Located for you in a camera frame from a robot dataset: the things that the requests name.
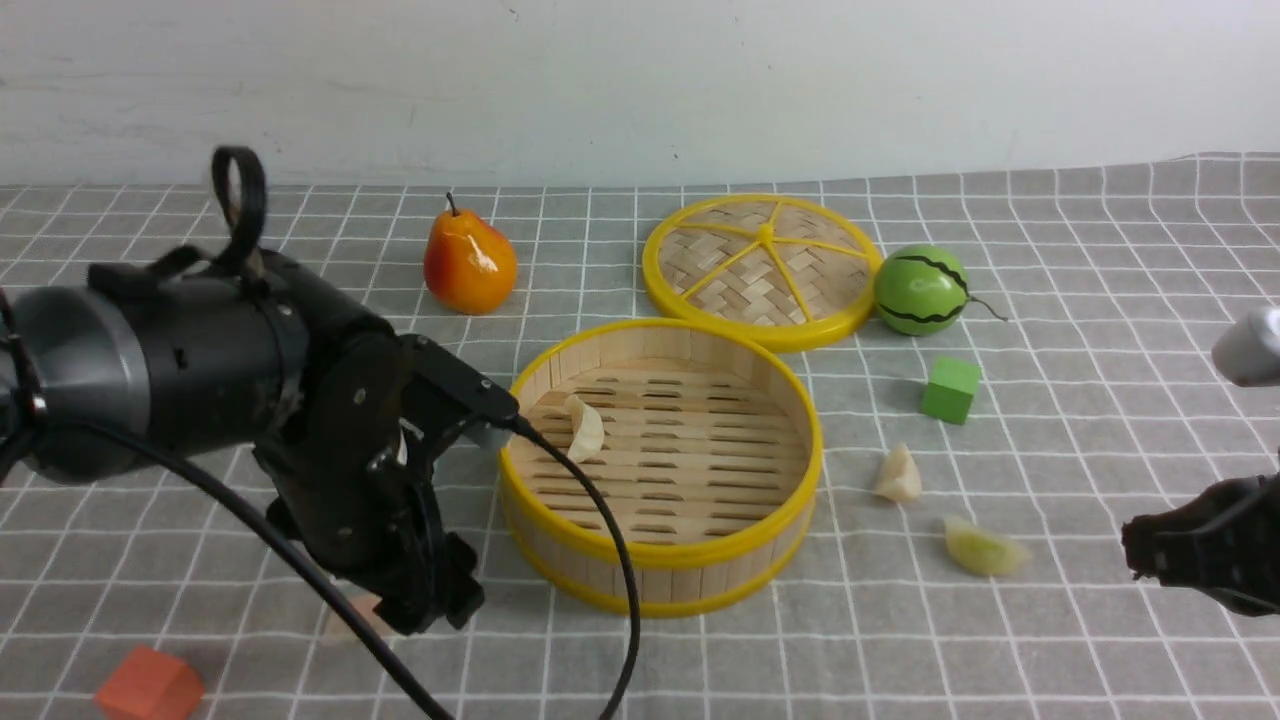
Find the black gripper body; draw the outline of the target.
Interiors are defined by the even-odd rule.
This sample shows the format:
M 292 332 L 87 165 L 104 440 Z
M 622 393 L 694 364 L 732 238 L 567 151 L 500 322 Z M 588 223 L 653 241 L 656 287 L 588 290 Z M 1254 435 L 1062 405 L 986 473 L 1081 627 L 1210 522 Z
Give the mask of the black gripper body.
M 421 523 L 390 466 L 417 345 L 349 301 L 291 309 L 307 340 L 300 402 L 255 457 L 320 568 L 358 585 L 424 585 Z

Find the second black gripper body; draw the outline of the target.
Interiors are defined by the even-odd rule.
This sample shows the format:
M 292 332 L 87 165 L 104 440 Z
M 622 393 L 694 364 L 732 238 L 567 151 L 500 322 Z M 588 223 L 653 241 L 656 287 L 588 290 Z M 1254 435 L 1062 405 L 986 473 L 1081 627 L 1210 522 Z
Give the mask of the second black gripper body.
M 1137 579 L 1198 591 L 1247 618 L 1279 612 L 1279 479 L 1220 480 L 1189 503 L 1133 518 L 1121 546 Z

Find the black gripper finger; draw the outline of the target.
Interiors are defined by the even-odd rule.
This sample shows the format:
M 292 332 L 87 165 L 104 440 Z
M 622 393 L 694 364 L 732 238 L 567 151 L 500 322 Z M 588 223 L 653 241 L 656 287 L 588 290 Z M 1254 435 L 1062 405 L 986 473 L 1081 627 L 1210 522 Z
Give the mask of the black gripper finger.
M 485 601 L 477 553 L 445 529 L 431 478 L 431 470 L 388 455 L 370 462 L 378 542 L 370 591 L 380 598 L 375 614 L 402 635 L 424 633 L 442 618 L 461 629 Z

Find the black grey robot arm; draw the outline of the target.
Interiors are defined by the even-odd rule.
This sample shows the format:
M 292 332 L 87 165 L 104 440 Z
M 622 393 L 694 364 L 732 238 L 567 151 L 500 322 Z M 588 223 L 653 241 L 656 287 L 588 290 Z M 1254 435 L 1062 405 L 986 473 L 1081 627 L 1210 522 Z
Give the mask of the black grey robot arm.
M 436 459 L 477 421 L 483 378 L 271 250 L 251 287 L 209 268 L 145 281 L 99 264 L 84 287 L 20 295 L 12 318 L 50 421 L 96 421 L 187 459 L 250 445 L 274 536 L 372 593 L 412 635 L 483 606 L 477 555 L 443 527 Z

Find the second black grey robot arm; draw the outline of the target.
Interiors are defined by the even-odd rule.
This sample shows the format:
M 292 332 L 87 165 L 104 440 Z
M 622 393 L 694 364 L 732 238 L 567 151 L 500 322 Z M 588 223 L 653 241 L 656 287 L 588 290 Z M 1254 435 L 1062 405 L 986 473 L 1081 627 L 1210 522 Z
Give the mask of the second black grey robot arm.
M 1249 313 L 1213 346 L 1217 372 L 1239 387 L 1279 383 L 1279 310 Z M 1279 477 L 1211 484 L 1189 503 L 1125 523 L 1126 566 L 1137 579 L 1198 591 L 1247 618 L 1279 612 Z

